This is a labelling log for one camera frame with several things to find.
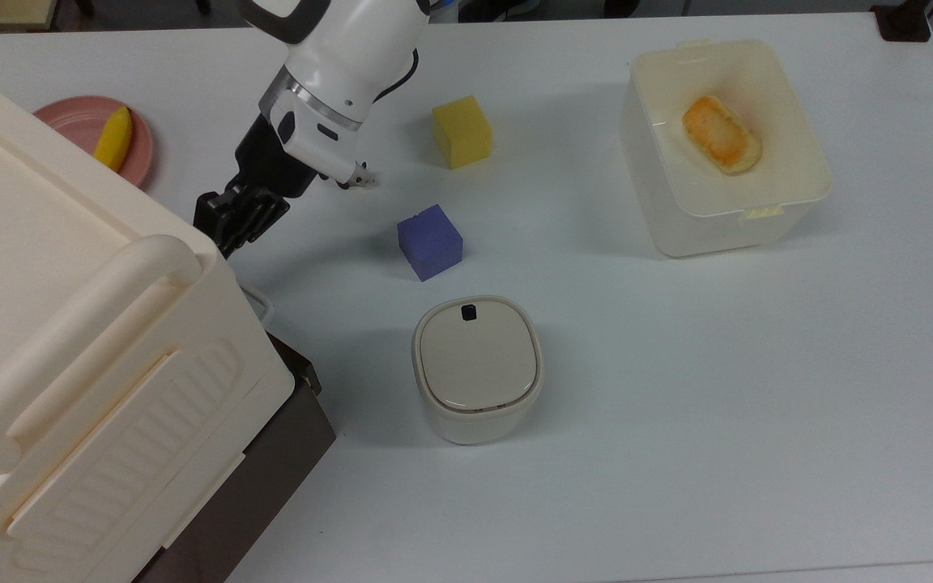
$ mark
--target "handle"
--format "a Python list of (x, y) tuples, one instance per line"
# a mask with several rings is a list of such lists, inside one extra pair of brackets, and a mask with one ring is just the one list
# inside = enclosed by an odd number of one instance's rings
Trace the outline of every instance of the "handle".
[(146, 288), (167, 275), (188, 287), (200, 278), (200, 261), (182, 240), (145, 236), (117, 251), (10, 360), (0, 366), (0, 474), (21, 460), (12, 424)]

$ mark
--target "pink plate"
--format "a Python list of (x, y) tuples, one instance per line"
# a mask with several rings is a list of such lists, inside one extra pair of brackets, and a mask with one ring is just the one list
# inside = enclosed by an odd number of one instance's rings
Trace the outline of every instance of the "pink plate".
[[(120, 107), (127, 106), (110, 97), (79, 96), (47, 104), (34, 112), (34, 116), (92, 155), (107, 119)], [(129, 111), (132, 112), (132, 145), (118, 174), (142, 187), (153, 159), (153, 137), (145, 119), (131, 107)]]

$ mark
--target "banana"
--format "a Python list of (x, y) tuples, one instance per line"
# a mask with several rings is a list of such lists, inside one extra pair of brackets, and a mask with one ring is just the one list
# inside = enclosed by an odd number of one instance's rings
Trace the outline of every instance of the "banana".
[(93, 155), (116, 172), (120, 170), (121, 164), (125, 163), (130, 144), (132, 113), (129, 112), (129, 108), (121, 107), (107, 119), (107, 125), (100, 134), (100, 141), (96, 144), (96, 153)]

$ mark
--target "blue cube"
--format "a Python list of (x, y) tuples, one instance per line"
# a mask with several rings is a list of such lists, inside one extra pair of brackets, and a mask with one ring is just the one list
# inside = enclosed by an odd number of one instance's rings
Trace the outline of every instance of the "blue cube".
[(420, 281), (463, 260), (463, 237), (437, 204), (398, 223), (398, 247)]

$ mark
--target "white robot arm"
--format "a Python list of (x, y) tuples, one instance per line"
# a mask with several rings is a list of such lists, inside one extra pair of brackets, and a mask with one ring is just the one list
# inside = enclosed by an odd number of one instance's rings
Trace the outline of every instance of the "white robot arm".
[[(240, 173), (197, 201), (194, 225), (228, 256), (253, 242), (316, 174), (373, 181), (356, 162), (358, 129), (375, 100), (415, 70), (426, 0), (237, 0), (244, 19), (286, 43), (289, 57), (236, 149)], [(399, 81), (411, 61), (410, 73)]]

